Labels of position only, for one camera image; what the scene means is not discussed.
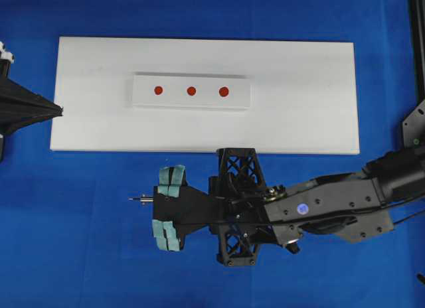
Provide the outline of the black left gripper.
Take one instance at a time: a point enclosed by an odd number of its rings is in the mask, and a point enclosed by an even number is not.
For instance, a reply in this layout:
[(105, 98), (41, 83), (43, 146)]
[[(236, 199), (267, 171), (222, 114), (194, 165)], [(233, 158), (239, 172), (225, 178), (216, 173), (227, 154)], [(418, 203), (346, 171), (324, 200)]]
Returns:
[(1, 135), (11, 135), (18, 129), (62, 116), (63, 109), (43, 96), (33, 93), (8, 79), (14, 56), (1, 45)]

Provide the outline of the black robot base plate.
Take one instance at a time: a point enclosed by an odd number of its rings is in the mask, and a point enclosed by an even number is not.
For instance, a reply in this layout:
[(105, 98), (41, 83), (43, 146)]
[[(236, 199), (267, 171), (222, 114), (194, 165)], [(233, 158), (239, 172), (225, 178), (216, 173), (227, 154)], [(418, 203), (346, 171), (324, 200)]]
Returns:
[(405, 148), (424, 145), (425, 100), (421, 101), (402, 121), (402, 139)]

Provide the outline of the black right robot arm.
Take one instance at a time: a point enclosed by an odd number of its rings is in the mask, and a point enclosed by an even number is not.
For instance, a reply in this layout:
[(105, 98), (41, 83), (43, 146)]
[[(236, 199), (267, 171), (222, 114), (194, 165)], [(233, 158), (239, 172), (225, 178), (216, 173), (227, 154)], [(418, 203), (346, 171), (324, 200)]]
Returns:
[(305, 234), (336, 235), (356, 243), (394, 229), (389, 211), (424, 196), (424, 147), (390, 152), (362, 171), (322, 176), (290, 188), (269, 187), (253, 148), (219, 149), (218, 175), (202, 192), (185, 167), (165, 167), (153, 190), (157, 247), (184, 248), (185, 238), (208, 228), (218, 238), (224, 266), (253, 266), (264, 244), (295, 254)]

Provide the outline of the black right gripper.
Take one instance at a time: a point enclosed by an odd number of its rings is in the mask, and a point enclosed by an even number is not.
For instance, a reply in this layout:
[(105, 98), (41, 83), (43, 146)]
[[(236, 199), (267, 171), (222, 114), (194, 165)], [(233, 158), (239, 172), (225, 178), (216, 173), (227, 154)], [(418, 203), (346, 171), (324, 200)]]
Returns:
[(186, 236), (209, 226), (218, 236), (217, 261), (224, 266), (253, 266), (263, 244), (276, 244), (264, 205), (283, 198), (282, 185), (269, 187), (253, 148), (217, 149), (218, 175), (209, 194), (188, 185), (184, 165), (159, 170), (154, 188), (152, 230), (157, 247), (180, 252)]

